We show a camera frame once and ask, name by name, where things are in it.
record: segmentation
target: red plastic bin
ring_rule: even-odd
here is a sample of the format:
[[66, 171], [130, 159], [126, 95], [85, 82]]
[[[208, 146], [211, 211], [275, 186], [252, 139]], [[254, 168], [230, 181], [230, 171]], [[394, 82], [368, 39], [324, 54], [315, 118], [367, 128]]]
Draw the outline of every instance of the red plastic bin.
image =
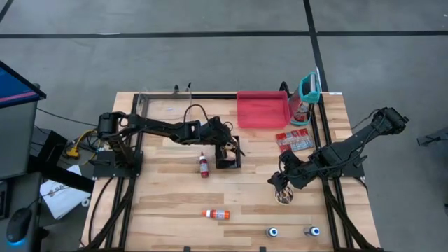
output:
[[240, 91], [237, 108], [240, 128], [283, 129], [291, 119], [284, 91]]

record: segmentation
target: wooden tabletop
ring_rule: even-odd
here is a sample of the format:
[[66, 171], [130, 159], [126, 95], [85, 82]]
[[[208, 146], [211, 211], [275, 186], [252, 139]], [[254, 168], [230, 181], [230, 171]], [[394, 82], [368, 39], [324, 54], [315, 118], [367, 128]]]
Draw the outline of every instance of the wooden tabletop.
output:
[[[130, 113], [134, 93], [119, 92], [114, 111]], [[323, 95], [325, 111], [333, 141], [351, 136], [350, 124], [340, 94]], [[237, 122], [236, 99], [194, 99], [207, 115], [220, 116], [221, 121], [234, 125], [233, 135], [241, 138], [241, 169], [215, 169], [213, 146], [182, 146], [168, 138], [145, 134], [142, 151], [144, 161], [136, 181], [126, 251], [332, 251], [328, 218], [319, 179], [302, 190], [294, 188], [294, 200], [280, 205], [274, 199], [274, 187], [266, 182], [278, 170], [280, 155], [275, 134], [297, 129], [240, 129]], [[151, 100], [148, 117], [170, 123], [182, 121], [188, 100]], [[316, 110], [319, 134], [325, 145], [319, 110]], [[205, 122], [200, 108], [193, 107], [187, 120]], [[306, 126], [312, 135], [311, 125]], [[295, 154], [307, 160], [312, 149]], [[211, 169], [209, 178], [201, 178], [198, 157], [203, 151]], [[106, 189], [94, 217], [93, 235], [101, 230], [111, 213], [116, 178]], [[106, 178], [95, 183], [92, 203], [83, 232], [88, 243], [88, 227], [99, 191]], [[353, 178], [342, 178], [342, 188], [349, 217], [365, 238], [379, 246], [369, 200], [364, 187]], [[207, 209], [230, 211], [230, 220], [213, 220], [201, 216]], [[339, 218], [339, 239], [344, 236]], [[315, 225], [321, 229], [318, 237], [306, 237], [303, 228]], [[118, 245], [121, 219], [115, 227], [113, 245]], [[276, 227], [279, 236], [268, 238], [265, 230]]]

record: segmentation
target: computer monitor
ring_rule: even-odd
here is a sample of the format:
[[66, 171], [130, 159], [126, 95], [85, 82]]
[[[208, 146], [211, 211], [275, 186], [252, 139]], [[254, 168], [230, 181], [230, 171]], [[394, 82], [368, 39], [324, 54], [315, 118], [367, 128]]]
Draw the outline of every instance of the computer monitor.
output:
[[47, 95], [0, 61], [0, 108], [35, 102]]

